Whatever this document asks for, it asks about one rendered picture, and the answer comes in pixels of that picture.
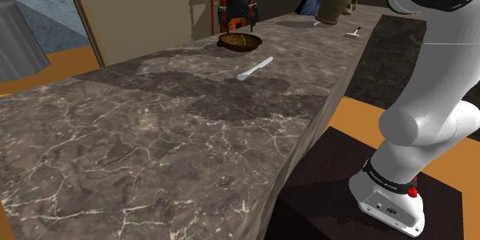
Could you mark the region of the olive green pot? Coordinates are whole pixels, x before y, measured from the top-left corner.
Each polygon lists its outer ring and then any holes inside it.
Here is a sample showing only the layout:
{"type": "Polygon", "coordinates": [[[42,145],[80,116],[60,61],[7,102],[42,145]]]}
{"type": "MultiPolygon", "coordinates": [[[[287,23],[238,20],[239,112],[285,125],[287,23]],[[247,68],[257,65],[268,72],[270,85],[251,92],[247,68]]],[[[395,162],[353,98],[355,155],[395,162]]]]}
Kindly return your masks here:
{"type": "Polygon", "coordinates": [[[326,25],[336,25],[338,18],[352,0],[321,0],[315,19],[326,25]]]}

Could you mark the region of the white knife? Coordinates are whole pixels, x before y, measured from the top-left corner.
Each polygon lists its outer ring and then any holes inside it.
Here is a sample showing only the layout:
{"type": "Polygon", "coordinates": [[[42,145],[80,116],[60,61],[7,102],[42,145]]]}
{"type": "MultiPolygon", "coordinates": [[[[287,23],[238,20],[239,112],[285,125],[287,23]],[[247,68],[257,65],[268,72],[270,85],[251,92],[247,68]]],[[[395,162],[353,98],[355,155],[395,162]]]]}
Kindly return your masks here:
{"type": "Polygon", "coordinates": [[[260,69],[260,68],[263,68],[265,67],[266,65],[268,65],[270,62],[272,62],[273,60],[273,57],[268,57],[267,59],[265,59],[264,61],[258,63],[257,65],[255,65],[254,67],[250,68],[248,71],[246,72],[243,72],[239,75],[236,76],[236,78],[239,80],[239,81],[244,81],[246,80],[253,72],[255,72],[256,70],[260,69]]]}

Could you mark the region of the brown woven bowl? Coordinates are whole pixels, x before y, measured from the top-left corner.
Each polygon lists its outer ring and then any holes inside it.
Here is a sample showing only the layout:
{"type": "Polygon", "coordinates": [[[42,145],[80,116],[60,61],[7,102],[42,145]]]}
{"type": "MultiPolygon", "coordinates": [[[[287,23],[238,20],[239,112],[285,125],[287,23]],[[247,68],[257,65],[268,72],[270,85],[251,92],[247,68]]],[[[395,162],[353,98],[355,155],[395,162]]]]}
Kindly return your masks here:
{"type": "Polygon", "coordinates": [[[217,46],[234,52],[251,52],[262,44],[262,39],[247,33],[225,33],[218,37],[217,46]]]}

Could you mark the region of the grey cloth covered table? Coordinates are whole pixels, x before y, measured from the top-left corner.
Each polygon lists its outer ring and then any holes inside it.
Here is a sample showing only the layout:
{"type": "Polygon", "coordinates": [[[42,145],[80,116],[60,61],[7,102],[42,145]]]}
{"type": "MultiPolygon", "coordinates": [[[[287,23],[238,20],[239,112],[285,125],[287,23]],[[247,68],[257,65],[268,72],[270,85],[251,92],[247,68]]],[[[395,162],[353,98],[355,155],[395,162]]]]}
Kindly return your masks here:
{"type": "Polygon", "coordinates": [[[50,66],[14,0],[0,0],[0,82],[35,75],[50,66]]]}

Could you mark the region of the brown door frame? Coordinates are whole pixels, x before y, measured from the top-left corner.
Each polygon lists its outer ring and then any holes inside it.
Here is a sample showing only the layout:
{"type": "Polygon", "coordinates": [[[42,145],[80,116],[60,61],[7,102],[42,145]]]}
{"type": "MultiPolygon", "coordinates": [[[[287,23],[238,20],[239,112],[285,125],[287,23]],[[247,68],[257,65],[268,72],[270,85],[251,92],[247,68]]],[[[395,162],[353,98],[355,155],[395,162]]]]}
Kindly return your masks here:
{"type": "Polygon", "coordinates": [[[79,18],[80,18],[80,20],[82,22],[82,25],[84,27],[84,30],[86,32],[86,35],[88,37],[88,40],[89,40],[90,45],[92,47],[92,50],[95,54],[98,65],[99,65],[100,68],[104,68],[106,66],[106,64],[105,64],[105,61],[104,61],[104,59],[102,57],[102,54],[100,52],[100,49],[99,49],[98,43],[95,39],[95,36],[93,34],[92,27],[91,27],[91,25],[88,21],[88,18],[87,18],[87,15],[85,13],[85,9],[83,7],[83,4],[82,4],[81,0],[73,0],[73,2],[75,4],[76,10],[78,12],[79,18]]]}

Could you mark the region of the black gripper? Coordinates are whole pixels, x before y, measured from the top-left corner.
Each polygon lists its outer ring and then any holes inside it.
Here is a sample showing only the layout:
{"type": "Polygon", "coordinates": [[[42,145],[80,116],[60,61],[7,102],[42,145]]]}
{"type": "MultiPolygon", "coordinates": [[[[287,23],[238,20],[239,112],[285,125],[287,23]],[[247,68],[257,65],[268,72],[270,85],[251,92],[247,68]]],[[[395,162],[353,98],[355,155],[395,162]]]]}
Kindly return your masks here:
{"type": "Polygon", "coordinates": [[[226,0],[226,7],[218,7],[218,23],[221,32],[229,32],[229,22],[234,18],[246,18],[249,20],[250,31],[259,20],[258,4],[249,4],[248,0],[226,0]]]}

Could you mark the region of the dark robot stand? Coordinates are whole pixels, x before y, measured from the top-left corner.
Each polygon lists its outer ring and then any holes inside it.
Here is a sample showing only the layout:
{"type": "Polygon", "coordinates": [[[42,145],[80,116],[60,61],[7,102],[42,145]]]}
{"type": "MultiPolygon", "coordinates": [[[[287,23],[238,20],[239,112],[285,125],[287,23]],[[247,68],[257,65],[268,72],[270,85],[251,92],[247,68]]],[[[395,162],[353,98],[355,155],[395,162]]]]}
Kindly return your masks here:
{"type": "Polygon", "coordinates": [[[462,194],[418,174],[425,230],[411,238],[363,213],[348,188],[374,149],[328,128],[280,191],[264,240],[464,240],[462,194]]]}

